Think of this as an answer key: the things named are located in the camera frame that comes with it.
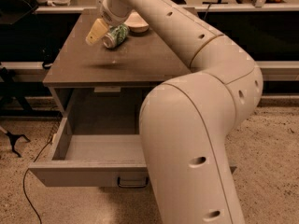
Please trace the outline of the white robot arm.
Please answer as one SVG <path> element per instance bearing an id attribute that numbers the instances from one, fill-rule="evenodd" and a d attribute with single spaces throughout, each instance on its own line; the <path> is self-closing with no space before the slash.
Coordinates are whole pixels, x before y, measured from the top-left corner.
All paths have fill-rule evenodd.
<path id="1" fill-rule="evenodd" d="M 227 35 L 170 0 L 104 0 L 87 43 L 132 11 L 190 71 L 155 87 L 139 115 L 163 224 L 245 224 L 224 143 L 261 99 L 260 67 Z"/>

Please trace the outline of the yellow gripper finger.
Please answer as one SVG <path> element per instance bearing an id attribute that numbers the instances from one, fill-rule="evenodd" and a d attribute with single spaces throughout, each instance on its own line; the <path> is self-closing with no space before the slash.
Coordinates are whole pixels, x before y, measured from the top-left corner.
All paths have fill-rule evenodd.
<path id="1" fill-rule="evenodd" d="M 103 19 L 97 19 L 85 38 L 86 43 L 90 46 L 95 45 L 108 30 L 108 24 Z"/>

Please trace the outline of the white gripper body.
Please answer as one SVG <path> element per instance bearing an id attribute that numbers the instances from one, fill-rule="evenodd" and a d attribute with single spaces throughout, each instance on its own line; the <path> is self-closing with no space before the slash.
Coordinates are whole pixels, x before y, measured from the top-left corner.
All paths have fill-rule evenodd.
<path id="1" fill-rule="evenodd" d="M 100 15 L 110 26 L 116 27 L 124 23 L 131 14 L 132 8 L 122 0 L 103 0 Z"/>

